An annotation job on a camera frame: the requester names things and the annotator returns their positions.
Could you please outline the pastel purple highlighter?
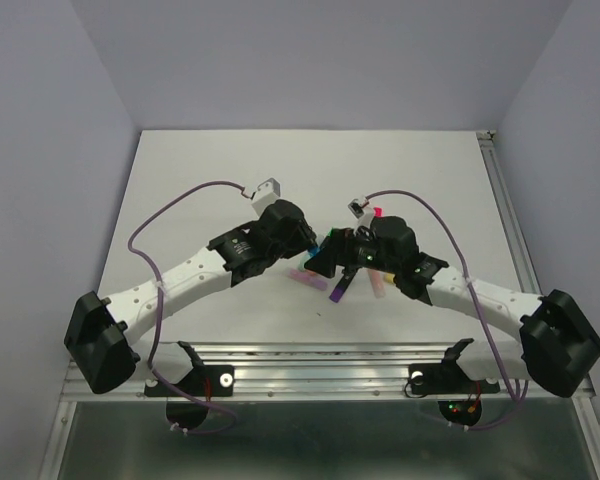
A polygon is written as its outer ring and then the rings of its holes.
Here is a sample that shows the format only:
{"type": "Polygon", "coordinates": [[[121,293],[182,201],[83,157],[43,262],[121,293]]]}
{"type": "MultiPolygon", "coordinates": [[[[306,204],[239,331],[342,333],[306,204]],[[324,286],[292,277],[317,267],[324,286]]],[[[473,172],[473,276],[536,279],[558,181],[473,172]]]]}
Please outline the pastel purple highlighter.
{"type": "Polygon", "coordinates": [[[289,269],[288,276],[296,282],[319,291],[326,291],[328,288],[328,282],[324,278],[309,271],[289,269]]]}

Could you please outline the black highlighter purple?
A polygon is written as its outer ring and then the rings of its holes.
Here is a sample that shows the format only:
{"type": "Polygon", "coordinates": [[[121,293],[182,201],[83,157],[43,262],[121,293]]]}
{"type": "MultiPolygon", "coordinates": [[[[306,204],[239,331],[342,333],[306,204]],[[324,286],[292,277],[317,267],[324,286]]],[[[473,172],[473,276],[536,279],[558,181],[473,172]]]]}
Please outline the black highlighter purple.
{"type": "Polygon", "coordinates": [[[355,278],[355,272],[343,273],[340,280],[335,285],[334,289],[329,295],[329,300],[334,303],[339,303],[343,298],[344,294],[350,287],[353,279],[355,278]]]}

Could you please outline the pastel green highlighter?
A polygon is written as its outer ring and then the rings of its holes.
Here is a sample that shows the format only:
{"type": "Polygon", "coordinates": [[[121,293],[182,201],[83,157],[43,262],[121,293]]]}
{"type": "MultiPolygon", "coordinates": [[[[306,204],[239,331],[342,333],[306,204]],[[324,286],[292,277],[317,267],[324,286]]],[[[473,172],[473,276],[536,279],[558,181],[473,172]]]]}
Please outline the pastel green highlighter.
{"type": "Polygon", "coordinates": [[[299,262],[299,265],[298,265],[298,270],[299,270],[299,271],[306,271],[305,264],[306,264],[306,262],[307,262],[307,261],[309,261],[310,259],[311,259],[311,255],[310,255],[309,253],[306,253],[306,254],[305,254],[303,257],[302,257],[302,259],[300,260],[300,262],[299,262]]]}

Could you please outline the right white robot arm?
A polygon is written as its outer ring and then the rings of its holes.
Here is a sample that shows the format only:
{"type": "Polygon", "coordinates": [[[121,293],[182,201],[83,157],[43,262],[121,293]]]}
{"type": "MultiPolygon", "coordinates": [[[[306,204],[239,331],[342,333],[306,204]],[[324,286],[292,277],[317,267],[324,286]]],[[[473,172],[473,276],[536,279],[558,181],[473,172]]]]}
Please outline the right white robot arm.
{"type": "Polygon", "coordinates": [[[572,296],[517,292],[466,277],[420,250],[414,231],[395,216],[369,225],[336,228],[304,264],[326,278],[361,268],[392,275],[408,298],[477,319],[508,335],[499,343],[472,341],[440,366],[443,384],[462,390],[474,380],[532,380],[568,398],[600,359],[600,336],[572,296]]]}

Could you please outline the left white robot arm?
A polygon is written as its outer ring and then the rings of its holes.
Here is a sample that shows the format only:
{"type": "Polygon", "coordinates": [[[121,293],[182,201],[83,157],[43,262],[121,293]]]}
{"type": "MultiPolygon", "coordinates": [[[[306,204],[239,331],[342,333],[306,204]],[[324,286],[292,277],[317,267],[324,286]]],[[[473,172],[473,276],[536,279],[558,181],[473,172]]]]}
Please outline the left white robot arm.
{"type": "Polygon", "coordinates": [[[104,299],[95,292],[81,296],[64,345],[91,391],[108,393],[131,378],[141,361],[133,346],[158,320],[315,246],[316,234],[302,210],[279,199],[258,219],[210,240],[152,280],[104,299]]]}

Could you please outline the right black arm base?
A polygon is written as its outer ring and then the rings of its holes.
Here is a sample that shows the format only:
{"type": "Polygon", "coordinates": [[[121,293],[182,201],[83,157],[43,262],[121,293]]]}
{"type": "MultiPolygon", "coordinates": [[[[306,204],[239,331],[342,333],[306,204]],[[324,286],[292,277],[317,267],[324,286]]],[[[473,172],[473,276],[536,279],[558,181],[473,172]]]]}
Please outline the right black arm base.
{"type": "Polygon", "coordinates": [[[409,368],[411,391],[416,396],[496,394],[498,383],[471,380],[457,365],[443,363],[412,364],[409,368]]]}

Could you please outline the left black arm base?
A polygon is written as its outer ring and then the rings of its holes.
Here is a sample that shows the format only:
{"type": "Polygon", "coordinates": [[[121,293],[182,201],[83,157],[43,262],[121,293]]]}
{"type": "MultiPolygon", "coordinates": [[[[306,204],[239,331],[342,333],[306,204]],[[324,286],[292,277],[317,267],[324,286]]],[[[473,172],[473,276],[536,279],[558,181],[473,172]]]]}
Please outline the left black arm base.
{"type": "MultiPolygon", "coordinates": [[[[235,368],[233,365],[207,365],[205,372],[206,378],[203,380],[200,373],[190,370],[175,387],[179,391],[198,398],[206,397],[207,392],[210,392],[212,398],[228,398],[233,395],[235,380],[235,368]]],[[[172,391],[161,382],[157,382],[153,386],[146,383],[143,393],[148,398],[179,396],[179,393],[172,391]]]]}

